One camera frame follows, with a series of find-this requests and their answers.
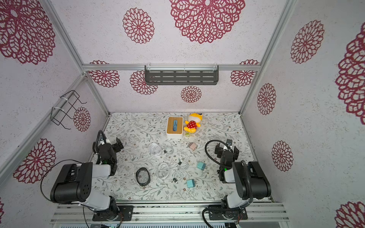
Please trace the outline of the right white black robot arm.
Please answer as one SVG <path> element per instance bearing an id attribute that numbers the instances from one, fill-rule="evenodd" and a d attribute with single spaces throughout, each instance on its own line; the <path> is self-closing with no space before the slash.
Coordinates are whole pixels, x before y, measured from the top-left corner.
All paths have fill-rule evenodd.
<path id="1" fill-rule="evenodd" d="M 231 215 L 240 220 L 247 219 L 246 208 L 255 199 L 271 196 L 271 185 L 257 161 L 239 161 L 239 149 L 232 144 L 232 140 L 209 140 L 204 151 L 209 159 L 219 165 L 218 177 L 222 183 L 235 184 L 236 190 L 221 200 L 221 205 L 209 206 L 202 211 L 202 219 L 207 227 L 212 225 L 205 217 L 212 213 L 210 219 L 218 220 Z"/>

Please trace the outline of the clear oval zip pouch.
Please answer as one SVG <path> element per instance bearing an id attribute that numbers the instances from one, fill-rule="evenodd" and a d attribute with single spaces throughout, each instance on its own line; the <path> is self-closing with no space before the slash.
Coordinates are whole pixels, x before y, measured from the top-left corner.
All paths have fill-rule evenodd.
<path id="1" fill-rule="evenodd" d="M 154 155 L 154 156 L 160 156 L 163 152 L 163 149 L 161 148 L 161 146 L 158 144 L 158 143 L 151 143 L 149 145 L 149 153 L 151 155 Z"/>

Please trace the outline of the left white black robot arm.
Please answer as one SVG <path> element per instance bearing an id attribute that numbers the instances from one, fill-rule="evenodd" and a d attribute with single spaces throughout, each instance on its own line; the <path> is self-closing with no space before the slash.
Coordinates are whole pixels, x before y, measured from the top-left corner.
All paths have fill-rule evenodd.
<path id="1" fill-rule="evenodd" d="M 43 180 L 40 192 L 50 202 L 57 204 L 76 204 L 88 208 L 94 213 L 94 221 L 122 221 L 124 215 L 117 206 L 116 199 L 96 191 L 92 181 L 96 178 L 111 177 L 117 172 L 117 153 L 124 148 L 121 140 L 116 138 L 111 143 L 102 130 L 99 130 L 92 150 L 97 155 L 97 162 L 79 162 L 73 160 L 61 168 L 50 191 L 49 197 L 43 192 Z"/>

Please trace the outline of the pink charger cube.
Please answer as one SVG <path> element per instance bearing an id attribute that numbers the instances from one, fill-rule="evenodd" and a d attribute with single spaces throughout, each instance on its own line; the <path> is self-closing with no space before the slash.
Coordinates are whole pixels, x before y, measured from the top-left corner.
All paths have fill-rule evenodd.
<path id="1" fill-rule="evenodd" d="M 197 149 L 198 145 L 194 142 L 191 142 L 189 143 L 188 145 L 188 148 L 191 150 L 191 151 L 195 151 Z"/>

